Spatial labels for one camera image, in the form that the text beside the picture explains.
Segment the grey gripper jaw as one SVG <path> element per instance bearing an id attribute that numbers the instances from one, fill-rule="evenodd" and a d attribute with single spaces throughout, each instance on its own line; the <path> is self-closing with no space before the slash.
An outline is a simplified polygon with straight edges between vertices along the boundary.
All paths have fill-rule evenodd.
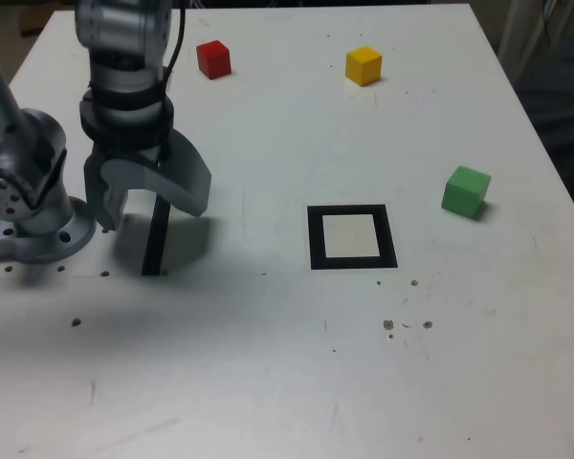
<path id="1" fill-rule="evenodd" d="M 111 159 L 100 168 L 101 178 L 124 190 L 144 189 L 192 216 L 208 207 L 211 173 L 195 146 L 172 130 L 164 144 L 165 158 L 155 164 L 142 158 Z"/>
<path id="2" fill-rule="evenodd" d="M 97 222 L 104 230 L 117 230 L 128 197 L 124 188 L 107 184 L 100 174 L 108 157 L 100 147 L 94 147 L 84 165 L 86 201 Z"/>

